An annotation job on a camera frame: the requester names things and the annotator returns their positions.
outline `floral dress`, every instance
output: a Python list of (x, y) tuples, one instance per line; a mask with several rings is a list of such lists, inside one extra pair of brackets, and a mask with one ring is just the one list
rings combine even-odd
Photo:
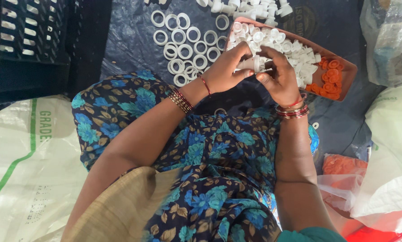
[[(72, 102), (81, 161), (90, 170), (110, 140), (175, 88), (148, 70), (117, 75), (80, 92)], [(170, 195), (145, 227), (144, 239), (270, 241), (280, 228), (273, 216), (274, 154), (280, 121), (273, 106), (244, 117), (188, 115), (154, 162), (179, 169)], [(309, 126), (311, 151), (319, 139)]]

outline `brown tray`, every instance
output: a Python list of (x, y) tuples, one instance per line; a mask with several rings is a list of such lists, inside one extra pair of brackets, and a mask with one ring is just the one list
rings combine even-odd
[[(259, 27), (259, 28), (274, 28), (268, 25), (264, 25), (262, 23), (250, 20), (250, 19), (246, 19), (244, 17), (238, 17), (235, 19), (235, 21), (240, 22), (240, 23), (247, 23), (247, 24), (253, 24), (255, 25), (255, 27)], [(277, 28), (277, 30), (279, 30), (279, 32), (283, 32), (286, 34), (286, 38), (290, 39), (290, 40), (298, 40), (300, 43), (307, 45), (308, 47), (313, 48), (313, 51), (315, 53), (320, 53), (322, 57), (326, 57), (328, 60), (332, 60), (332, 59), (336, 59), (338, 60), (340, 63), (342, 63), (344, 65), (344, 69), (342, 70), (342, 76), (343, 76), (343, 80), (342, 80), (342, 87), (341, 87), (341, 94), (340, 94), (340, 98), (338, 98), (336, 101), (338, 102), (342, 102), (344, 100), (344, 97), (347, 95), (347, 92), (350, 89), (350, 86), (352, 85), (353, 80), (355, 79), (356, 73), (358, 72), (358, 67), (356, 67), (355, 64), (348, 62), (347, 60), (339, 57), (338, 55), (330, 52), (329, 50), (299, 36), (299, 35), (295, 35), (292, 33), (289, 33), (287, 31), (281, 30), (279, 28)], [(226, 38), (226, 42), (225, 42), (225, 48), (228, 44), (229, 41), (229, 34), (228, 37)], [(313, 74), (313, 83), (316, 83), (318, 86), (322, 87), (324, 82), (322, 81), (322, 74), (327, 72), (327, 70), (322, 70), (321, 67), (319, 67), (317, 69), (317, 71)]]

